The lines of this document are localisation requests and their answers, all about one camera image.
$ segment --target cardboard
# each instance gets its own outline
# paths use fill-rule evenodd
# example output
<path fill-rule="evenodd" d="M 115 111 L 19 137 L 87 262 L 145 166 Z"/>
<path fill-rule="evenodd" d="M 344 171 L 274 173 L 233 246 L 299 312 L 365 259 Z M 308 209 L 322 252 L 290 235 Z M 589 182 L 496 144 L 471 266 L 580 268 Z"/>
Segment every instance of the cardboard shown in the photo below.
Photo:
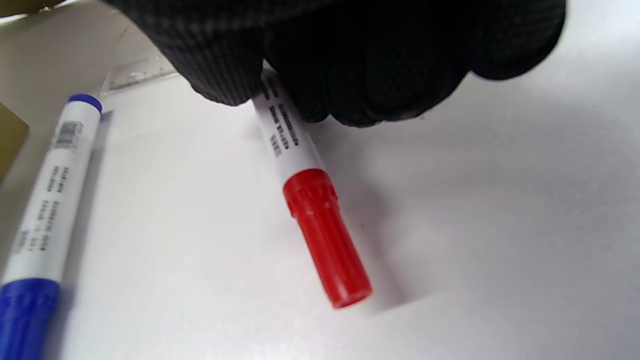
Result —
<path fill-rule="evenodd" d="M 0 103 L 0 184 L 29 134 L 29 126 Z"/>

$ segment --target white surface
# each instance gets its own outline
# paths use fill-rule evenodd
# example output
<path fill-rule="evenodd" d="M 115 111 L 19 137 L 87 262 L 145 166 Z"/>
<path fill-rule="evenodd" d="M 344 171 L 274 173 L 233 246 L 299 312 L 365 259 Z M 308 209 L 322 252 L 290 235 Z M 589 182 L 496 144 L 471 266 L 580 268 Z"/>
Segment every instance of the white surface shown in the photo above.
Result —
<path fill-rule="evenodd" d="M 273 159 L 282 188 L 298 172 L 324 166 L 276 72 L 265 69 L 262 83 L 267 95 L 260 94 L 253 101 L 266 152 Z"/>
<path fill-rule="evenodd" d="M 45 156 L 15 237 L 3 284 L 42 278 L 61 282 L 80 194 L 100 122 L 100 112 L 81 101 L 68 102 Z M 73 126 L 60 147 L 64 125 Z"/>
<path fill-rule="evenodd" d="M 181 79 L 106 101 L 48 359 L 638 359 L 639 13 L 574 1 L 525 77 L 310 127 L 376 291 L 346 311 L 250 105 Z"/>

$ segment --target white marker barrel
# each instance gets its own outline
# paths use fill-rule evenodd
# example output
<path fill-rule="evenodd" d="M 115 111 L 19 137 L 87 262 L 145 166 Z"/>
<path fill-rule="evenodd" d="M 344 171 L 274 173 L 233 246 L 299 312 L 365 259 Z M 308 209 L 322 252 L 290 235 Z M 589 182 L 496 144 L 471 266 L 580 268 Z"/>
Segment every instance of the white marker barrel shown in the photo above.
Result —
<path fill-rule="evenodd" d="M 55 309 L 102 105 L 65 105 L 15 237 L 0 293 L 0 359 L 40 359 Z"/>
<path fill-rule="evenodd" d="M 262 94 L 254 97 L 253 103 L 282 186 L 301 171 L 324 169 L 309 133 L 301 124 L 298 110 L 281 86 L 278 74 L 270 67 L 262 73 L 262 86 Z"/>

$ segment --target black glove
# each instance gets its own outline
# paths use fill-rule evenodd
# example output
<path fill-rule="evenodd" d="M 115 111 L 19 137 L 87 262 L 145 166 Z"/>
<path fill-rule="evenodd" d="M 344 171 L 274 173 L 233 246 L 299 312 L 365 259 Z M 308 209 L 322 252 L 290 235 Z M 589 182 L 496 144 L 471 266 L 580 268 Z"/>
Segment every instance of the black glove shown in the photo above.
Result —
<path fill-rule="evenodd" d="M 262 59 L 303 120 L 414 117 L 468 71 L 527 72 L 556 45 L 566 0 L 107 0 L 207 99 L 260 91 Z"/>

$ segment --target blue marker cap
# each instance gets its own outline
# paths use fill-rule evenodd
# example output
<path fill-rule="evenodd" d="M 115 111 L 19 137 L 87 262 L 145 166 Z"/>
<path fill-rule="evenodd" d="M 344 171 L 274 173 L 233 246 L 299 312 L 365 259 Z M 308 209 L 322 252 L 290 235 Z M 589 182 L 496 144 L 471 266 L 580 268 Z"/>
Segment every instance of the blue marker cap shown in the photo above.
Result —
<path fill-rule="evenodd" d="M 8 282 L 0 292 L 0 360 L 40 360 L 60 285 L 49 279 Z"/>
<path fill-rule="evenodd" d="M 87 104 L 92 105 L 94 108 L 98 109 L 98 112 L 102 113 L 102 104 L 98 99 L 94 98 L 91 95 L 87 95 L 87 94 L 71 95 L 71 97 L 69 98 L 69 102 L 72 102 L 72 101 L 86 102 Z"/>

